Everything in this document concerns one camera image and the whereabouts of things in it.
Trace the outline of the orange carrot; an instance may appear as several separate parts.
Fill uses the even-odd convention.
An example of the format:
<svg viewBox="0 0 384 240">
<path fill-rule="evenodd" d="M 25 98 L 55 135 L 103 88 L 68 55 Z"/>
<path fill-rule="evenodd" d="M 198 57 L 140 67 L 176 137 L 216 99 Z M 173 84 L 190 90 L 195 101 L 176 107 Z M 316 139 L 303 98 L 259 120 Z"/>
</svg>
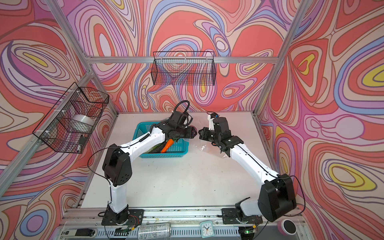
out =
<svg viewBox="0 0 384 240">
<path fill-rule="evenodd" d="M 165 144 L 165 146 L 162 148 L 161 150 L 161 153 L 166 153 L 168 151 L 168 149 L 174 144 L 174 140 L 173 139 L 169 139 L 167 141 L 167 143 Z"/>
</svg>

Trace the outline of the clear zip top bag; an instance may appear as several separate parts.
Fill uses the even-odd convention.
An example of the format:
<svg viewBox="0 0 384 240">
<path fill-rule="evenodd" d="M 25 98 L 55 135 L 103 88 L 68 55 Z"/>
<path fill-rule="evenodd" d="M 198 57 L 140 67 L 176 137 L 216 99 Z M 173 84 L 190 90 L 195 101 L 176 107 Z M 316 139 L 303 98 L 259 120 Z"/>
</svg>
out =
<svg viewBox="0 0 384 240">
<path fill-rule="evenodd" d="M 190 140 L 190 145 L 194 150 L 200 153 L 208 154 L 210 156 L 219 157 L 221 159 L 228 159 L 229 157 L 225 152 L 221 152 L 216 146 L 213 146 L 211 142 L 203 141 L 199 139 L 199 134 Z"/>
</svg>

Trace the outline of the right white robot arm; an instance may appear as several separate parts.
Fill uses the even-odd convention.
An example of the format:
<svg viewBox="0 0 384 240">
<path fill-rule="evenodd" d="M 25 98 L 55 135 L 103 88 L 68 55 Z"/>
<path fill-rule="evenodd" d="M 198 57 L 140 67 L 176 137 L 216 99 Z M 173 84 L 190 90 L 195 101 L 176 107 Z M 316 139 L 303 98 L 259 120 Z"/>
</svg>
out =
<svg viewBox="0 0 384 240">
<path fill-rule="evenodd" d="M 297 207 L 294 183 L 290 176 L 281 175 L 257 158 L 244 141 L 234 136 L 225 117 L 208 113 L 209 126 L 199 130 L 199 139 L 210 142 L 235 160 L 258 183 L 258 199 L 246 198 L 235 204 L 239 218 L 263 216 L 274 222 Z"/>
</svg>

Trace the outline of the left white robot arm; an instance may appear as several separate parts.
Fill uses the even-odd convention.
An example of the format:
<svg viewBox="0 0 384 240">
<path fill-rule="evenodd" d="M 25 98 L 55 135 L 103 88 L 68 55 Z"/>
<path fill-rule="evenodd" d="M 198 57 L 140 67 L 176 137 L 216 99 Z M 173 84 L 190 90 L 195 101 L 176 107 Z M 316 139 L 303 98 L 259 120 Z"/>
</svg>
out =
<svg viewBox="0 0 384 240">
<path fill-rule="evenodd" d="M 108 206 L 113 213 L 128 210 L 126 183 L 132 177 L 132 162 L 170 139 L 193 139 L 197 130 L 191 125 L 192 120 L 186 111 L 173 111 L 169 118 L 152 125 L 144 135 L 121 146 L 113 144 L 108 147 L 102 169 L 110 184 Z"/>
</svg>

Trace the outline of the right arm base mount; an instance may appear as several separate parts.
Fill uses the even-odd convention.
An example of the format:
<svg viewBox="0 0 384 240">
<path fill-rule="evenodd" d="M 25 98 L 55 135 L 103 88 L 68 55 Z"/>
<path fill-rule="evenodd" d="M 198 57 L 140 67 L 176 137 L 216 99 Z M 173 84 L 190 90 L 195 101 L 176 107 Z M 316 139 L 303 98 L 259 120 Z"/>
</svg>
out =
<svg viewBox="0 0 384 240">
<path fill-rule="evenodd" d="M 241 203 L 245 200 L 248 200 L 250 197 L 245 198 L 235 204 L 233 208 L 223 208 L 221 209 L 221 214 L 217 215 L 218 218 L 221 218 L 225 225 L 234 225 L 234 224 L 253 224 L 258 226 L 263 223 L 262 216 L 252 215 L 246 216 L 244 211 L 241 209 Z"/>
</svg>

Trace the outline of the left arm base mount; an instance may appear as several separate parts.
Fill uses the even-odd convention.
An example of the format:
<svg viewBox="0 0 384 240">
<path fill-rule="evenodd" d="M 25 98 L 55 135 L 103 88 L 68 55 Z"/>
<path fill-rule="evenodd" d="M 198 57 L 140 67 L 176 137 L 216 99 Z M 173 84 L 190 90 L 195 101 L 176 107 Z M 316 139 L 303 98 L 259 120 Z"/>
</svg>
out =
<svg viewBox="0 0 384 240">
<path fill-rule="evenodd" d="M 126 207 L 120 213 L 115 213 L 110 206 L 107 206 L 106 210 L 100 212 L 98 216 L 102 218 L 103 226 L 137 227 L 143 222 L 144 210 Z"/>
</svg>

